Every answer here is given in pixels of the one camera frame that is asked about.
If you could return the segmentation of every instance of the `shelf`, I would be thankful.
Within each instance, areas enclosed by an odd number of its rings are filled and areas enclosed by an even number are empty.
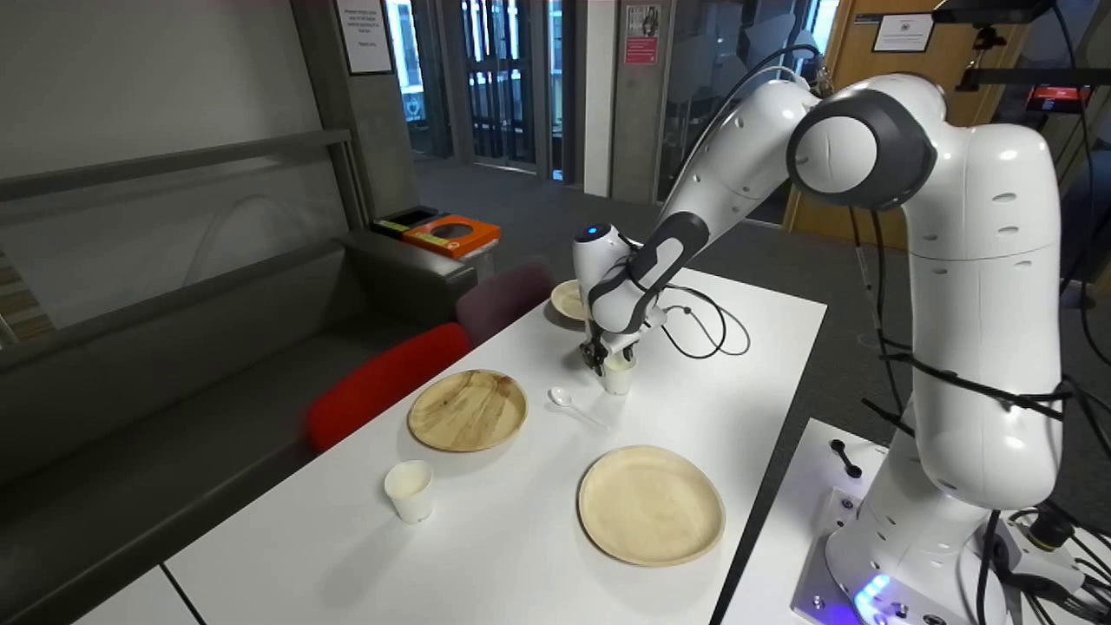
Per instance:
[[[48,172],[31,179],[8,179],[0,182],[0,201],[156,179],[156,173],[194,172],[194,166],[216,166],[216,164],[253,159],[253,157],[326,150],[344,144],[351,144],[344,129],[326,129],[326,131],[277,135],[277,139],[236,144],[236,145],[216,145],[216,150],[163,154],[163,157],[117,159],[117,164],[97,164],[97,166]]]

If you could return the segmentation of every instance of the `small white cup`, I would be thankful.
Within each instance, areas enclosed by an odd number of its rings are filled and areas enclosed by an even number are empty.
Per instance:
[[[386,497],[400,522],[417,524],[430,513],[430,470],[423,461],[394,461],[386,474]]]
[[[601,361],[601,385],[609,397],[623,397],[631,390],[631,361],[621,352]]]

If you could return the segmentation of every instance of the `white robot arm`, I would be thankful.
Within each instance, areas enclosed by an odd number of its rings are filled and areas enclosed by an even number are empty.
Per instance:
[[[593,264],[597,241],[575,242],[593,342],[628,348],[659,287],[789,179],[836,206],[902,210],[908,231],[915,437],[894,434],[862,513],[825,539],[825,568],[867,617],[970,622],[975,528],[1042,504],[1063,451],[1046,417],[1063,378],[1047,150],[1017,125],[948,125],[938,87],[915,77],[821,106],[775,81],[695,145],[641,250],[609,241]]]

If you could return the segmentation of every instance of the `red cushion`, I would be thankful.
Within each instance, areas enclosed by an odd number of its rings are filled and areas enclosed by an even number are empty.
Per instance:
[[[458,323],[442,323],[365,361],[307,407],[307,451],[344,440],[466,352],[470,338]]]

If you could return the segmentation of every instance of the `bamboo plate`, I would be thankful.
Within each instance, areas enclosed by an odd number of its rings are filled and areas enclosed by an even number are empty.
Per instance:
[[[525,412],[527,401],[510,377],[458,372],[417,397],[409,434],[425,448],[470,456],[514,437]]]
[[[558,318],[575,323],[588,320],[579,283],[558,283],[548,299]]]
[[[579,524],[609,558],[631,568],[678,568],[720,536],[719,491],[681,456],[664,448],[617,448],[579,481]]]

